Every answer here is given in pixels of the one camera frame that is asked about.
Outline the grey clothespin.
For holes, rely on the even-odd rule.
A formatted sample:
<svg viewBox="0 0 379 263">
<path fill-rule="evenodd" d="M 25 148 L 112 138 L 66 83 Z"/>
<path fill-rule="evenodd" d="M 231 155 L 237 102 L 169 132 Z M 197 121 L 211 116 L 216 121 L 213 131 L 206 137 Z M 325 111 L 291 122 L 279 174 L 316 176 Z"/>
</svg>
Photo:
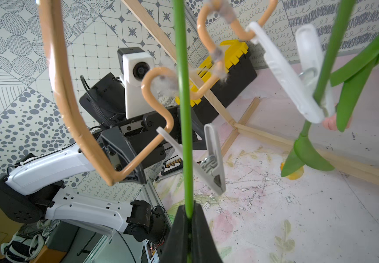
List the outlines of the grey clothespin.
<svg viewBox="0 0 379 263">
<path fill-rule="evenodd" d="M 222 195 L 226 191 L 226 182 L 219 135 L 212 124 L 204 126 L 204 133 L 208 156 L 200 164 L 192 160 L 193 172 L 214 193 Z"/>
</svg>

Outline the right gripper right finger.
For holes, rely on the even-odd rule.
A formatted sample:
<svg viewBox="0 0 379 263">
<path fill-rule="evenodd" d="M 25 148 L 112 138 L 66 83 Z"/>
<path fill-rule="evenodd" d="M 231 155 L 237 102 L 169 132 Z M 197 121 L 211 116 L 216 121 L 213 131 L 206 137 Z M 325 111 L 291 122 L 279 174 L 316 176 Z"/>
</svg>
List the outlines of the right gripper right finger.
<svg viewBox="0 0 379 263">
<path fill-rule="evenodd" d="M 222 263 L 211 235 L 202 206 L 195 202 L 191 221 L 193 263 Z"/>
</svg>

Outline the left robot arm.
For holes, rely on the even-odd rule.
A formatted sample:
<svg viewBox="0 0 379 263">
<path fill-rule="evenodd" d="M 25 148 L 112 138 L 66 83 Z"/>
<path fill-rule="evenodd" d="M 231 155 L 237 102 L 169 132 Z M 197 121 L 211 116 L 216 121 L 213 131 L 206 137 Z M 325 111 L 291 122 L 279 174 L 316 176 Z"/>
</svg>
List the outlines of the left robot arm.
<svg viewBox="0 0 379 263">
<path fill-rule="evenodd" d="M 154 111 L 139 116 L 145 132 L 127 138 L 123 121 L 103 128 L 93 135 L 107 157 L 115 157 L 112 167 L 119 172 L 154 140 L 158 127 L 179 139 L 179 107 L 156 105 Z M 161 244 L 170 228 L 164 211 L 147 201 L 128 203 L 92 197 L 66 187 L 63 180 L 80 173 L 92 172 L 79 145 L 72 144 L 43 156 L 27 155 L 0 178 L 0 209 L 11 220 L 31 224 L 39 220 L 62 220 L 76 226 L 109 235 L 118 231 L 137 241 Z"/>
</svg>

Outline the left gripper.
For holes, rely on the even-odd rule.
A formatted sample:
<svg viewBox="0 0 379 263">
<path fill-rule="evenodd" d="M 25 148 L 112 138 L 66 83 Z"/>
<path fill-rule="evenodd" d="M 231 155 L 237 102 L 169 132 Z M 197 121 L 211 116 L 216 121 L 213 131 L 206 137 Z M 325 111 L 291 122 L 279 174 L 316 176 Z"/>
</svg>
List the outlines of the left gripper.
<svg viewBox="0 0 379 263">
<path fill-rule="evenodd" d="M 122 171 L 158 135 L 158 127 L 166 126 L 166 120 L 156 111 L 126 119 L 98 108 L 96 120 L 102 129 L 96 141 L 116 171 Z M 146 184 L 144 169 L 166 158 L 165 151 L 170 149 L 166 144 L 163 140 L 122 182 Z"/>
</svg>

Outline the white clothespin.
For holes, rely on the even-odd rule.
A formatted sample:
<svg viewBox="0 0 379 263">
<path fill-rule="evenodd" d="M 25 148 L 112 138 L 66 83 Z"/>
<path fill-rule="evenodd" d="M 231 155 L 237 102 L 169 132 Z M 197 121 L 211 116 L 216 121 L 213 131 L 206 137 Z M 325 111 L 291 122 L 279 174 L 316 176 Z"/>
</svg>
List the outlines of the white clothespin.
<svg viewBox="0 0 379 263">
<path fill-rule="evenodd" d="M 302 67 L 300 74 L 294 71 L 291 64 L 257 22 L 250 23 L 247 30 L 255 33 L 251 42 L 263 47 L 265 62 L 297 110 L 307 121 L 315 124 L 322 123 L 325 118 L 332 117 L 335 114 L 334 97 L 328 85 L 325 87 L 320 103 L 317 103 L 313 98 L 324 55 L 316 28 L 312 24 L 303 25 L 295 34 Z"/>
</svg>

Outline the pink tulip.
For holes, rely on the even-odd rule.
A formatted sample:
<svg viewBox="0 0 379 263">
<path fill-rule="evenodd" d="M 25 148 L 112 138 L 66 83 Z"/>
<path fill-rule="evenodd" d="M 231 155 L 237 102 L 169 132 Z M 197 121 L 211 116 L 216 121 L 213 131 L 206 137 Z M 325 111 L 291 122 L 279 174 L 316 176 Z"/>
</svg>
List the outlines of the pink tulip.
<svg viewBox="0 0 379 263">
<path fill-rule="evenodd" d="M 332 117 L 325 118 L 325 120 L 322 122 L 322 126 L 327 130 L 338 130 L 336 117 L 337 114 L 334 114 Z"/>
</svg>

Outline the blue tulip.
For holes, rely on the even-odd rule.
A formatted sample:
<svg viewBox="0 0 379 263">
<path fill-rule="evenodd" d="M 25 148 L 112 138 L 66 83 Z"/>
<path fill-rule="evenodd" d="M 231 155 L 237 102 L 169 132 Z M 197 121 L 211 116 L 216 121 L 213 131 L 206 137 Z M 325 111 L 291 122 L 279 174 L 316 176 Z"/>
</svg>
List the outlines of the blue tulip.
<svg viewBox="0 0 379 263">
<path fill-rule="evenodd" d="M 176 64 L 180 91 L 181 136 L 184 161 L 185 210 L 188 225 L 193 215 L 192 122 L 189 89 L 189 73 L 186 49 L 185 3 L 173 2 L 175 18 Z"/>
</svg>

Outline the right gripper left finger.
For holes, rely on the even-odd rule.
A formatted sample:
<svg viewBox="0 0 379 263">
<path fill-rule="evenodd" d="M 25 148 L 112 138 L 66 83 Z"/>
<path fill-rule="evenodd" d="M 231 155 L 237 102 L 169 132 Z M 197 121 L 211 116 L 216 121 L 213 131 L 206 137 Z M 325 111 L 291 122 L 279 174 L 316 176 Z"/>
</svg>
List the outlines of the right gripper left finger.
<svg viewBox="0 0 379 263">
<path fill-rule="evenodd" d="M 186 263 L 189 255 L 189 219 L 185 205 L 179 206 L 174 223 L 165 242 L 160 263 Z"/>
</svg>

